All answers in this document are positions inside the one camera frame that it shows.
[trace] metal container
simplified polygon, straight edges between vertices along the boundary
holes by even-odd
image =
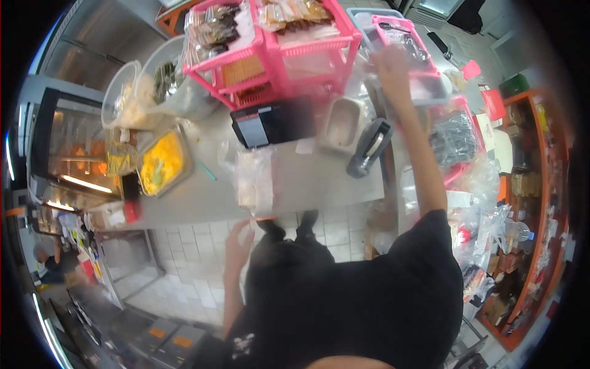
[[[141,171],[143,168],[143,156],[145,153],[150,151],[162,137],[166,136],[170,132],[172,132],[176,135],[176,139],[178,140],[178,144],[181,146],[182,168],[170,181],[163,184],[160,188],[158,188],[156,191],[154,191],[153,194],[148,194],[145,186],[143,185],[142,176],[141,176]],[[141,153],[139,154],[139,159],[137,160],[137,176],[139,177],[139,182],[142,185],[143,193],[145,194],[145,196],[148,196],[148,197],[162,195],[164,192],[166,192],[170,188],[174,187],[174,185],[176,185],[178,182],[180,182],[185,177],[187,177],[191,173],[192,168],[193,168],[193,162],[191,159],[191,152],[188,149],[184,129],[182,128],[181,125],[176,125],[170,129],[167,129],[164,132],[162,132],[152,143],[150,143],[144,150],[141,151]]]

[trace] light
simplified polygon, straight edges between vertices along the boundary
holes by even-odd
[[[56,207],[56,208],[60,208],[60,209],[63,209],[63,210],[70,210],[70,211],[74,211],[74,208],[73,208],[73,207],[71,207],[71,206],[68,206],[68,205],[62,205],[62,204],[60,204],[60,203],[54,203],[53,201],[47,201],[47,205],[49,205],[49,206],[53,206],[53,207]]]
[[[72,368],[70,362],[65,356],[64,350],[62,349],[60,342],[57,340],[57,337],[55,336],[55,331],[53,330],[53,327],[51,326],[51,321],[49,319],[45,319],[45,326],[47,327],[47,332],[51,337],[51,342],[53,342],[54,347],[56,347],[57,352],[61,357],[61,367],[63,368],[65,365],[65,367],[67,367],[68,369]]]
[[[62,175],[61,177],[63,179],[65,179],[66,181],[70,181],[70,182],[73,182],[75,184],[79,184],[79,185],[84,186],[84,187],[92,188],[93,190],[103,191],[103,192],[106,192],[108,194],[112,194],[113,193],[113,191],[111,191],[110,189],[108,189],[106,187],[102,187],[102,186],[98,186],[98,185],[95,185],[95,184],[92,184],[92,183],[88,183],[88,182],[82,181],[82,180],[80,180],[78,178],[70,177],[69,175]]]
[[[51,339],[49,338],[49,332],[47,332],[47,327],[45,326],[45,322],[43,321],[43,317],[41,316],[41,309],[39,308],[39,302],[37,301],[37,294],[33,293],[33,301],[35,302],[35,307],[37,309],[37,317],[39,318],[39,323],[41,323],[41,327],[43,328],[43,333],[45,333],[45,339],[47,340],[47,344],[49,348],[51,348],[51,352],[53,352],[53,356],[55,356],[55,360],[59,363],[60,367],[64,367],[61,365],[60,358],[57,356],[57,352],[51,343]]]
[[[8,160],[8,171],[10,178],[14,181],[14,172],[12,171],[12,160],[10,159],[10,145],[8,144],[8,135],[6,135],[6,158]]]

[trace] cardboard box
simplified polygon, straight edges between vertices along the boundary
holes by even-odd
[[[522,263],[522,253],[514,254],[509,253],[508,255],[502,254],[498,263],[500,270],[510,274],[514,272]]]
[[[517,125],[513,125],[506,128],[506,133],[508,133],[510,137],[522,136],[522,129]]]
[[[500,256],[492,255],[490,256],[490,263],[487,265],[487,273],[492,275],[494,271],[498,267],[498,262],[500,261]]]
[[[507,303],[500,300],[498,296],[491,295],[484,306],[483,314],[490,323],[498,325],[509,309],[510,306]]]

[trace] man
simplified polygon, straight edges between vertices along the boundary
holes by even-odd
[[[248,223],[226,240],[224,334],[228,368],[437,368],[461,326],[463,278],[451,252],[447,196],[440,170],[412,105],[404,55],[373,55],[383,92],[399,116],[414,169],[421,219],[388,254],[334,263],[313,235],[307,212],[295,241],[271,221],[253,250]]]
[[[64,281],[64,276],[75,271],[78,266],[78,253],[75,250],[64,253],[57,238],[53,239],[53,256],[49,256],[40,243],[35,245],[33,253],[35,260],[44,264],[45,268],[54,276],[58,276],[61,281]]]

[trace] water bottle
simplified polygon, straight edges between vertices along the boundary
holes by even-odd
[[[522,242],[526,240],[533,240],[535,234],[530,231],[529,226],[525,223],[512,221],[506,219],[506,238],[512,237],[514,241]]]

